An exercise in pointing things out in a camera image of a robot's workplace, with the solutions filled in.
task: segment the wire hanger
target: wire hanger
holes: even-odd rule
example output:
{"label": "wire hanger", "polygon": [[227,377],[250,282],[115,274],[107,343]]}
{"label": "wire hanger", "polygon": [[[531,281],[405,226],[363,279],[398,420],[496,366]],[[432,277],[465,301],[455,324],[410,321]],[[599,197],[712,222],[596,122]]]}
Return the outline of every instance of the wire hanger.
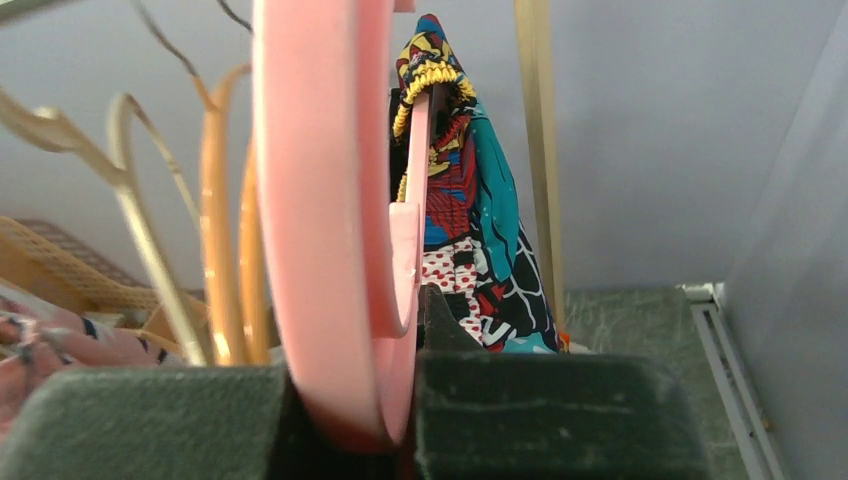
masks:
{"label": "wire hanger", "polygon": [[406,201],[391,205],[384,113],[392,10],[411,3],[254,3],[253,125],[277,323],[310,416],[348,450],[397,447],[410,411],[430,96],[413,106]]}
{"label": "wire hanger", "polygon": [[[226,2],[218,3],[230,18],[252,31],[250,24],[237,17]],[[230,101],[236,82],[250,73],[250,65],[240,65],[230,70],[210,94],[197,70],[188,58],[167,40],[144,6],[138,1],[133,4],[156,40],[183,64],[205,107],[200,155],[200,224],[205,260],[204,278],[210,307],[210,334],[215,346],[216,363],[266,365],[270,362],[270,335],[266,317],[268,302],[265,298],[265,263],[260,237],[256,161],[252,139],[248,147],[241,196],[241,295],[236,286],[227,208],[226,148]]]}

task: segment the wicker basket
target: wicker basket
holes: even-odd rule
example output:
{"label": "wicker basket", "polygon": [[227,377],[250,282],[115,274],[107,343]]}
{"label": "wicker basket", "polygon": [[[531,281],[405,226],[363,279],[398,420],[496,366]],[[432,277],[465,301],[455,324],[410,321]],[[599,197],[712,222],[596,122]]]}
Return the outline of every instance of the wicker basket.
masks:
{"label": "wicker basket", "polygon": [[[174,342],[154,289],[47,222],[0,217],[0,283],[78,314],[144,311],[142,330]],[[202,293],[189,293],[203,325],[206,305],[196,298]]]}

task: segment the pink plastic hanger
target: pink plastic hanger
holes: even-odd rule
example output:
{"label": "pink plastic hanger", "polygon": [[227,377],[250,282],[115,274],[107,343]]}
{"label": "pink plastic hanger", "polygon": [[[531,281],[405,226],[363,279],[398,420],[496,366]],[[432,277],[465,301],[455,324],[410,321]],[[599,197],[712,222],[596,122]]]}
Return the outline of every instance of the pink plastic hanger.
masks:
{"label": "pink plastic hanger", "polygon": [[355,451],[399,445],[412,397],[429,95],[413,109],[406,201],[391,205],[385,119],[391,14],[412,3],[254,4],[259,201],[277,322],[312,419]]}

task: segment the black fabric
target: black fabric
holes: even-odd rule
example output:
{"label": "black fabric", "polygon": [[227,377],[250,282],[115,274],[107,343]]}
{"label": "black fabric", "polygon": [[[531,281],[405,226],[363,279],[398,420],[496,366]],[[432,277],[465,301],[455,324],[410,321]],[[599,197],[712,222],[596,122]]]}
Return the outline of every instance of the black fabric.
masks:
{"label": "black fabric", "polygon": [[474,265],[474,252],[456,252],[453,254],[454,265]]}
{"label": "black fabric", "polygon": [[[394,119],[400,106],[399,88],[392,89],[392,96],[389,102],[389,131],[392,128],[392,119]],[[409,140],[399,139],[392,140],[389,135],[389,198],[391,201],[397,200],[397,192],[400,188],[400,181],[403,174],[406,173],[406,166],[409,163]]]}
{"label": "black fabric", "polygon": [[80,318],[82,319],[82,328],[85,330],[85,334],[91,338],[97,339],[97,329],[94,327],[94,322],[85,317]]}

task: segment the green marble floor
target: green marble floor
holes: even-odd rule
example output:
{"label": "green marble floor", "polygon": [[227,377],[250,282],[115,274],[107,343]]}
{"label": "green marble floor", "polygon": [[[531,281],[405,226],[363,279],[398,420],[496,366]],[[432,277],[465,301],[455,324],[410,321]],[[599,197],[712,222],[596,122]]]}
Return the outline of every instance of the green marble floor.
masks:
{"label": "green marble floor", "polygon": [[573,341],[596,353],[652,357],[677,374],[700,424],[714,477],[748,478],[682,290],[570,292],[566,312]]}

